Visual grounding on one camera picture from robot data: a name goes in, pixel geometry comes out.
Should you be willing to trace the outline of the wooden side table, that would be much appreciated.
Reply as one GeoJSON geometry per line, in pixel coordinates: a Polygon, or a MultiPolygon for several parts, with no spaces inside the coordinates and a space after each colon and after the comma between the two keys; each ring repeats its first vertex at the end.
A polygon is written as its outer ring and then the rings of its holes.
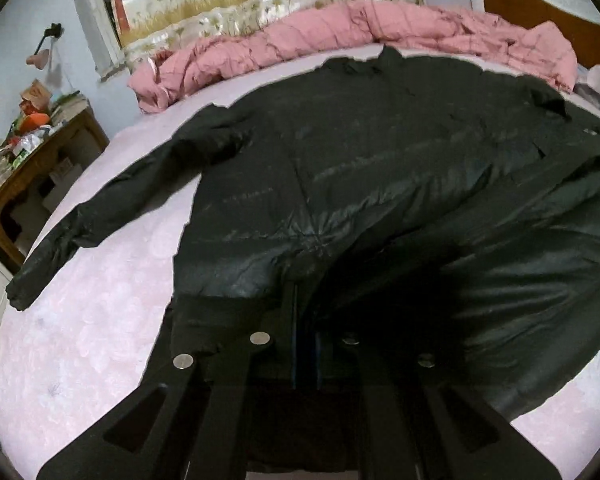
{"type": "Polygon", "coordinates": [[[4,208],[29,192],[32,185],[48,177],[65,158],[86,169],[108,144],[109,140],[92,108],[82,103],[0,184],[0,263],[9,272],[14,273],[22,266],[24,255],[4,229],[4,208]]]}

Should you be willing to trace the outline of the clutter on table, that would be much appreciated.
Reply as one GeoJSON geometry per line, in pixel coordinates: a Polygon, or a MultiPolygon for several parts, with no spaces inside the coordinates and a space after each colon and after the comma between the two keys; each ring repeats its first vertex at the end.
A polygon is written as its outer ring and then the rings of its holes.
{"type": "Polygon", "coordinates": [[[20,93],[20,113],[0,138],[0,186],[46,140],[90,103],[79,90],[53,93],[35,79],[20,93]]]}

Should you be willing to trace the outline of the wooden white headboard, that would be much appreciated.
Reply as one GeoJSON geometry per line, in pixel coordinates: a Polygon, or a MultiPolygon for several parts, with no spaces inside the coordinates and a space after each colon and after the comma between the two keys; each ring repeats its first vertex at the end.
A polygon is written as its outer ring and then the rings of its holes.
{"type": "Polygon", "coordinates": [[[509,23],[532,28],[554,23],[586,68],[600,65],[600,11],[591,0],[479,0],[483,9],[509,23]]]}

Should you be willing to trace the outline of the pink wall lamp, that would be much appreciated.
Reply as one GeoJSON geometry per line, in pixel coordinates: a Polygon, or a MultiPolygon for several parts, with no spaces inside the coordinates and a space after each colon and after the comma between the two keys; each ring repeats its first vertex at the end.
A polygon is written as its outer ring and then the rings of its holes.
{"type": "Polygon", "coordinates": [[[50,47],[46,47],[46,41],[50,44],[61,37],[64,28],[60,23],[52,23],[44,30],[43,37],[38,42],[33,54],[26,59],[26,64],[42,70],[50,60],[50,47]]]}

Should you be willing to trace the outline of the black puffer jacket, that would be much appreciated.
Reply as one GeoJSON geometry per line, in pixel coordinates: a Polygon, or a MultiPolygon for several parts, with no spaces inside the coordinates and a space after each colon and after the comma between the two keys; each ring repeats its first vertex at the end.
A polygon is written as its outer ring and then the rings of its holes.
{"type": "Polygon", "coordinates": [[[297,286],[323,346],[430,360],[515,419],[600,350],[600,118],[542,80],[388,48],[207,106],[53,227],[10,304],[191,178],[173,353],[221,352],[297,286]]]}

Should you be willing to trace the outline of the pink checked quilt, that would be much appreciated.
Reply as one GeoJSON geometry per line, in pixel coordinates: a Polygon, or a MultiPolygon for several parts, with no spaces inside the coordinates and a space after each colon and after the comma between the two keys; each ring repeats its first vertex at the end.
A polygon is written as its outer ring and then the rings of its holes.
{"type": "Polygon", "coordinates": [[[137,66],[128,86],[143,112],[157,114],[218,81],[369,44],[468,54],[541,78],[558,90],[572,90],[578,78],[576,51],[551,21],[526,29],[486,12],[346,0],[291,13],[248,36],[204,37],[185,48],[160,51],[137,66]]]}

